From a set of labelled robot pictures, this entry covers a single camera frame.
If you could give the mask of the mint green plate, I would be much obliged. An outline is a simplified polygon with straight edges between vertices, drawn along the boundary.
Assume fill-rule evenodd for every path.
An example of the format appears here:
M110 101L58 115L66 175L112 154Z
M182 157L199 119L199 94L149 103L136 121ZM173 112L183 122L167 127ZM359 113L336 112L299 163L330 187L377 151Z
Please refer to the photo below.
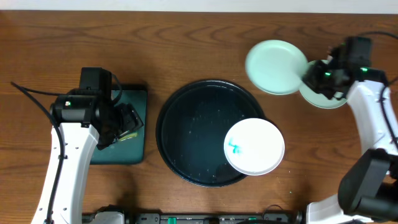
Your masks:
M347 102L346 98L338 100L338 98L343 96L343 92L335 90L335 93L333 94L332 98L328 99L323 93L316 93L305 83L305 80L307 78L307 73L310 71L310 68L312 67L312 65L315 64L315 62L316 60L313 60L308 63L308 69L306 73L304 73L301 77L303 84L301 84L301 86L299 87L300 94L310 104L322 109L335 109L346 104ZM336 88L335 78L333 78L330 71L326 71L323 74L321 83L322 82L326 82L326 84L324 83L325 85L323 86Z
M265 40L246 55L245 71L258 89L272 95L289 95L299 90L308 60L289 42Z

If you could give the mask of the green yellow sponge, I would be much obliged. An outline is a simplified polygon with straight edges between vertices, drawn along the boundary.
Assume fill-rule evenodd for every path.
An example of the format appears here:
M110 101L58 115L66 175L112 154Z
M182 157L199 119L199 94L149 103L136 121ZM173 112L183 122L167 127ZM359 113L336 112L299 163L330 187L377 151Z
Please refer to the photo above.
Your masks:
M134 137L136 137L137 135L138 135L137 132L129 133L129 134L127 134L127 135L121 137L121 138L119 139L119 141L125 141L125 140L128 140L128 139L134 138Z

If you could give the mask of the white plate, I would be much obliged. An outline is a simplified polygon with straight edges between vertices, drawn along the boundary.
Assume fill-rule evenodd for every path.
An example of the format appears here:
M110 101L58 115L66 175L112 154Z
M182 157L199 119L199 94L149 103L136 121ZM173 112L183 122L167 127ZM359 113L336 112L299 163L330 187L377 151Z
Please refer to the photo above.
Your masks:
M285 142L269 121L248 118L234 124L223 143L224 155L238 172L259 176L273 171L283 160Z

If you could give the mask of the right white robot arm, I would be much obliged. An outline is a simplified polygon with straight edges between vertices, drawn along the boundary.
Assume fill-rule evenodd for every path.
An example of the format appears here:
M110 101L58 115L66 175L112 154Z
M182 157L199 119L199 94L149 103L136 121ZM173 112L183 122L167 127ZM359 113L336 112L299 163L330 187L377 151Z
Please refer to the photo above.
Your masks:
M367 33L345 38L327 60L310 62L302 96L319 108L351 108L362 156L342 178L337 194L312 202L306 223L397 221L397 118L390 99L391 82L371 67L372 40Z

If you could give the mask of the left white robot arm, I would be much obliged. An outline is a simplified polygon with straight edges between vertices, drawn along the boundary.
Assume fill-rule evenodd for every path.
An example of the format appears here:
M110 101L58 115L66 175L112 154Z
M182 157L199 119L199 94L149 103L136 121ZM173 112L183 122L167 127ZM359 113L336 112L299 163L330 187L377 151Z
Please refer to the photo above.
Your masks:
M83 67L80 84L58 95L49 111L52 149L32 223L82 223L90 161L102 150L136 134L144 125L130 103L112 97L117 78L100 67Z

